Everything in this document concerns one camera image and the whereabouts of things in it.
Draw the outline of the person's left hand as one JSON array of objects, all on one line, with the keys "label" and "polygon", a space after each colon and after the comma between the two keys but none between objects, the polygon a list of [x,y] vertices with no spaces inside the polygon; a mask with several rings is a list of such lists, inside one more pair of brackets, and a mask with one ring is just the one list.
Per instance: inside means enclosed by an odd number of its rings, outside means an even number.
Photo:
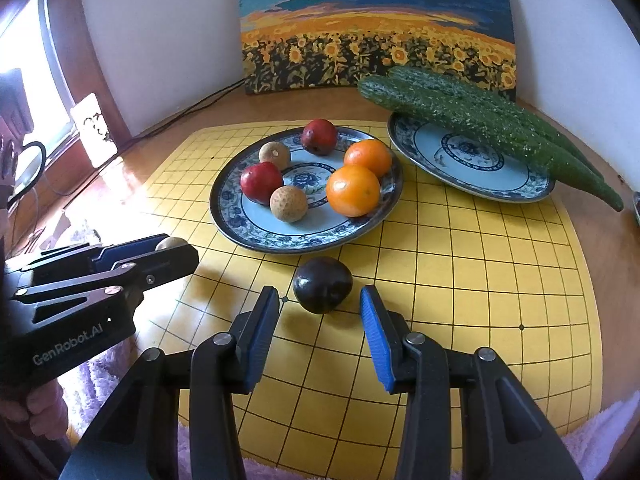
[{"label": "person's left hand", "polygon": [[30,390],[24,401],[1,398],[1,416],[51,441],[64,438],[68,429],[63,388],[56,379]]}]

